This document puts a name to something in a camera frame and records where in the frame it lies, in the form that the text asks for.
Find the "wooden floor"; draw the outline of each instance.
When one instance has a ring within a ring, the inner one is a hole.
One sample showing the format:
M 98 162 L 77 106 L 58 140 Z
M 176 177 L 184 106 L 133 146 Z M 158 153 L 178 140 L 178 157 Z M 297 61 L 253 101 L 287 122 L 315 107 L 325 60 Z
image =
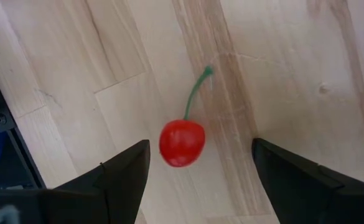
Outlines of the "wooden floor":
M 208 64 L 173 169 L 159 132 Z M 277 223 L 256 136 L 364 180 L 364 0 L 0 0 L 0 88 L 48 187 L 150 139 L 137 223 Z

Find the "cherry stem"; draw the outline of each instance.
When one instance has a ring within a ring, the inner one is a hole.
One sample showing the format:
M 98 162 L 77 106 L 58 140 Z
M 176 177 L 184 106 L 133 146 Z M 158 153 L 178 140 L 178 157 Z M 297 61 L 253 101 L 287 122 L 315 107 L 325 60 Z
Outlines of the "cherry stem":
M 193 101 L 194 95 L 196 94 L 196 92 L 198 91 L 198 89 L 200 88 L 200 86 L 204 82 L 204 80 L 212 74 L 213 74 L 213 70 L 212 70 L 211 66 L 206 66 L 204 72 L 202 73 L 200 78 L 198 78 L 197 82 L 195 83 L 195 85 L 190 93 L 189 100 L 187 101 L 186 110 L 185 110 L 184 117 L 183 117 L 184 120 L 189 119 L 190 107 L 192 106 L 192 101 Z

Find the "red cherry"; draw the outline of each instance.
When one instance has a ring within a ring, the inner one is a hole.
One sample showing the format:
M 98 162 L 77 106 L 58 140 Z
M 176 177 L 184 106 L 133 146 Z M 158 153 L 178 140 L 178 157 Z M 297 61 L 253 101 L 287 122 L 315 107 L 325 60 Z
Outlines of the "red cherry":
M 188 166 L 198 159 L 205 144 L 201 125 L 184 119 L 167 123 L 161 132 L 159 150 L 173 167 Z

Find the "black object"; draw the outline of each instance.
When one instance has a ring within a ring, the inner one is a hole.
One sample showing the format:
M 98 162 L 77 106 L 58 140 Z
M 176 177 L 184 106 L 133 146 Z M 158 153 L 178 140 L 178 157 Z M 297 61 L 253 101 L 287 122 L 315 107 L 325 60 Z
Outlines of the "black object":
M 8 138 L 0 158 L 0 189 L 22 184 L 25 189 L 45 188 L 16 122 L 7 107 L 0 91 L 0 132 L 6 132 Z
M 281 224 L 364 224 L 364 182 L 254 139 L 254 163 Z
M 149 141 L 143 140 L 56 189 L 0 190 L 1 220 L 13 224 L 9 217 L 17 210 L 22 224 L 133 224 L 149 163 Z

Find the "green stem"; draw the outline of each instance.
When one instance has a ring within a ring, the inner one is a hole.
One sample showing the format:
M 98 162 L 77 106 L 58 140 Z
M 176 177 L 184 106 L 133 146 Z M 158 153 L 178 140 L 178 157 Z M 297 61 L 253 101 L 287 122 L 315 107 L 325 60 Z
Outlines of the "green stem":
M 202 82 L 204 82 L 204 80 L 212 74 L 213 74 L 213 70 L 212 70 L 211 66 L 206 66 L 204 72 L 202 73 L 200 78 L 198 78 L 197 82 L 195 83 L 195 85 L 193 87 L 193 90 L 190 93 L 183 119 L 185 119 L 185 120 L 189 119 L 190 107 L 192 106 L 192 100 L 193 100 L 195 93 L 200 88 Z

